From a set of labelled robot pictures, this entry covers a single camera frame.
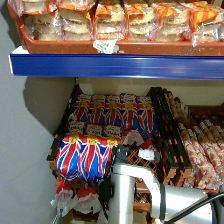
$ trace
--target grey wall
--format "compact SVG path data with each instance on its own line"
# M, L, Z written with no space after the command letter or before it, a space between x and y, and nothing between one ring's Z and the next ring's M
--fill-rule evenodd
M71 93L73 79L10 74L8 54L19 45L19 40L2 2L0 223L48 224L55 216L50 205L55 187L46 156Z

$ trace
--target packaged bread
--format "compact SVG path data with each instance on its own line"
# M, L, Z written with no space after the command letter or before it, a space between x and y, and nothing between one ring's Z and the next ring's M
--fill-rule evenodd
M32 18L33 36L35 40L62 40L61 20L58 11L50 14L33 15L30 18Z
M224 10L206 1L183 3L190 10L192 43L213 42L219 40L219 29L223 23Z
M60 9L64 40L87 41L92 39L92 23L88 11Z
M8 2L19 16L50 13L57 9L56 0L9 0Z
M128 19L128 40L153 39L157 25L154 9L143 0L126 0L124 7Z
M58 0L58 8L87 11L95 4L94 0Z
M160 29L156 41L182 41L190 38L189 9L178 3L153 3L159 16Z
M95 13L95 39L122 40L126 36L124 9L118 0L100 0Z

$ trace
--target red white and blue package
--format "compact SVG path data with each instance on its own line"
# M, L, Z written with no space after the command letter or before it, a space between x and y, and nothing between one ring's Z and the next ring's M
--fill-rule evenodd
M89 123L104 125L105 95L93 95L89 105Z
M91 96L86 94L80 94L77 97L74 106L74 116L76 121L88 122L89 121L89 106L90 106Z
M136 96L134 94L120 95L121 100L121 117L122 128L125 131L137 130L138 124L138 106L136 103Z
M105 125L121 126L121 102L120 96L106 95L105 101Z
M65 216L72 208L73 191L68 182L75 180L79 176L78 163L82 139L82 134L72 132L65 135L59 147L56 163L63 180L57 187L55 199L51 201L51 205L57 208L59 216Z
M139 132L144 139L158 135L156 114L150 97L137 97Z

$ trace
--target shelf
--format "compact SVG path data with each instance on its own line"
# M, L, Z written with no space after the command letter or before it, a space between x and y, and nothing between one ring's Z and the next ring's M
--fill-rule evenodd
M29 54L20 46L9 61L16 76L224 80L224 56Z

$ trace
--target orange tray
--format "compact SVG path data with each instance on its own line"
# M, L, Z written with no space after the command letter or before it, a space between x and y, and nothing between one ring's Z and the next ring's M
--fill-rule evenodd
M28 34L22 17L8 4L21 44L29 53L38 54L98 54L93 41L38 41ZM177 56L224 56L224 42L201 43L193 47L190 41L183 42L130 42L118 41L117 54L132 55L177 55Z

